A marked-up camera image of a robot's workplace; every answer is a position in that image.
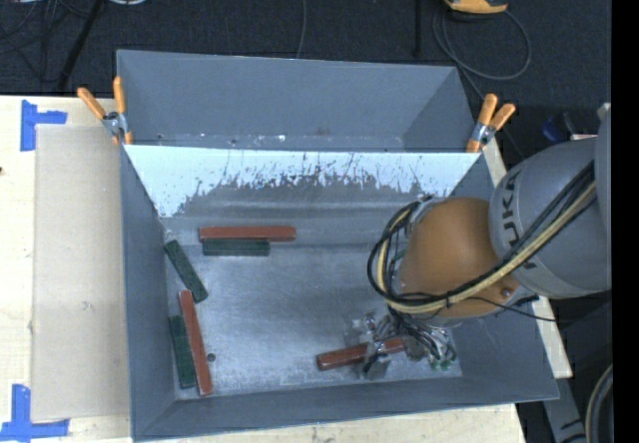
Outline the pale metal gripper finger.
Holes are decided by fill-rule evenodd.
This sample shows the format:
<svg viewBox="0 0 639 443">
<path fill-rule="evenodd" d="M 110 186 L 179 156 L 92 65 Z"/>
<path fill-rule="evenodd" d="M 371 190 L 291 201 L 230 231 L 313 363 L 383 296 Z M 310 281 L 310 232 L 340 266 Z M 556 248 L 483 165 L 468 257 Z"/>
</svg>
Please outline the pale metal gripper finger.
<svg viewBox="0 0 639 443">
<path fill-rule="evenodd" d="M 376 352 L 367 355 L 358 368 L 360 379 L 382 379 L 386 375 L 391 356 L 385 352 Z"/>
<path fill-rule="evenodd" d="M 344 343 L 347 347 L 367 346 L 375 341 L 376 322 L 373 317 L 352 319 L 343 331 Z"/>
</svg>

